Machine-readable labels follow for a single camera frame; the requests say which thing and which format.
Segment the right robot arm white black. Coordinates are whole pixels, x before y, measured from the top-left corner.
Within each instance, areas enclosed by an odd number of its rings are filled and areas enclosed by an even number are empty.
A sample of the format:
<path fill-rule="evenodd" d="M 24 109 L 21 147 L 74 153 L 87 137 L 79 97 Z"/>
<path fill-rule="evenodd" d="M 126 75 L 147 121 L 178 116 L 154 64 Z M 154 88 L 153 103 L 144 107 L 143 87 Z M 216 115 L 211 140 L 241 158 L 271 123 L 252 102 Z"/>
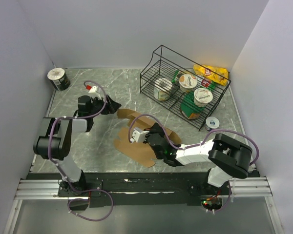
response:
<path fill-rule="evenodd" d="M 214 139 L 198 144 L 173 144 L 165 136 L 164 130 L 155 123 L 144 129 L 140 142 L 148 144 L 156 158 L 172 167 L 185 166 L 197 162 L 212 162 L 204 190 L 215 194 L 221 186 L 232 178 L 245 179 L 251 164 L 252 148 L 222 133 Z"/>

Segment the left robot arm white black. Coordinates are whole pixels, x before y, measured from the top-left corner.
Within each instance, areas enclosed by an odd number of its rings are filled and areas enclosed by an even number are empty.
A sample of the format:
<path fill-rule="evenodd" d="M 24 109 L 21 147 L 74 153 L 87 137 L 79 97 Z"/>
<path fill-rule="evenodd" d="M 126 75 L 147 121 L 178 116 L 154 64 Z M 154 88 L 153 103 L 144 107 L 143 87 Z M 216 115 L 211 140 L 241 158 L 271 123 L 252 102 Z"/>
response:
<path fill-rule="evenodd" d="M 74 132 L 88 133 L 93 127 L 93 118 L 98 115 L 114 114 L 122 105 L 110 96 L 78 97 L 78 109 L 72 118 L 44 117 L 39 127 L 33 150 L 43 159 L 50 160 L 62 176 L 60 187 L 76 196 L 83 195 L 89 188 L 85 174 L 69 155 Z"/>

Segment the brown cardboard box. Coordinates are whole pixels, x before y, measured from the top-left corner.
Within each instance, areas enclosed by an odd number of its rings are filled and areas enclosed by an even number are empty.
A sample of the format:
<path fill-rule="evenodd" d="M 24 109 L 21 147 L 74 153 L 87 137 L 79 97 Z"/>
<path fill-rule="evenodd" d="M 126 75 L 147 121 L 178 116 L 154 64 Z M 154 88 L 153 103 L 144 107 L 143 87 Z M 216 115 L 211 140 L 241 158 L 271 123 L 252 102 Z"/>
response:
<path fill-rule="evenodd" d="M 128 141 L 128 129 L 135 117 L 141 115 L 136 111 L 130 109 L 119 109 L 117 111 L 118 119 L 128 119 L 127 126 L 122 127 L 118 132 L 118 136 L 114 139 L 114 147 L 121 153 L 125 154 L 129 158 L 135 160 L 145 167 L 152 167 L 155 164 L 153 159 L 156 158 L 154 151 L 148 144 L 143 143 L 130 143 Z M 133 127 L 139 127 L 140 129 L 150 128 L 156 123 L 150 117 L 140 117 L 134 124 Z M 179 136 L 169 128 L 166 128 L 166 132 L 169 139 L 175 144 L 181 144 Z"/>

